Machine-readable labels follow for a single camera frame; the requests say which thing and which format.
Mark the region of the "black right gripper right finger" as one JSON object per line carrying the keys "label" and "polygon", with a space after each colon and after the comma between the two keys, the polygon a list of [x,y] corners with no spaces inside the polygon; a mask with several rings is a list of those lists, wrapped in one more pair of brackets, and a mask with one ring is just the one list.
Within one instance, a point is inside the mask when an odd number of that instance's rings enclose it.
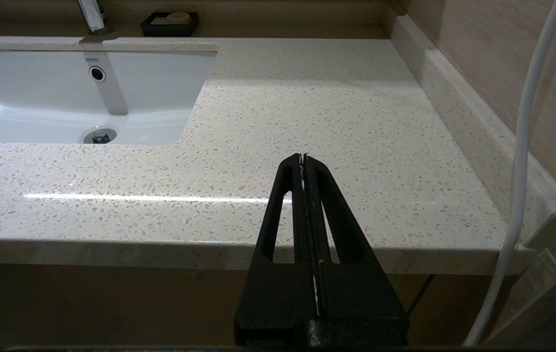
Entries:
{"label": "black right gripper right finger", "polygon": [[405,346],[409,318],[330,170],[304,156],[318,317],[310,346]]}

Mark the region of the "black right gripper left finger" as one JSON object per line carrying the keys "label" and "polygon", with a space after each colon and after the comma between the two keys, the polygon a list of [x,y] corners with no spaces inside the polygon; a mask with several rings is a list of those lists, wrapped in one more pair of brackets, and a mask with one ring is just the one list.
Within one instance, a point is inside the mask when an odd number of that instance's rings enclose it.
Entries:
{"label": "black right gripper left finger", "polygon": [[[313,249],[302,187],[302,156],[285,158],[276,172],[264,220],[234,319],[239,346],[294,346],[317,317]],[[291,192],[294,261],[275,263],[276,236]]]}

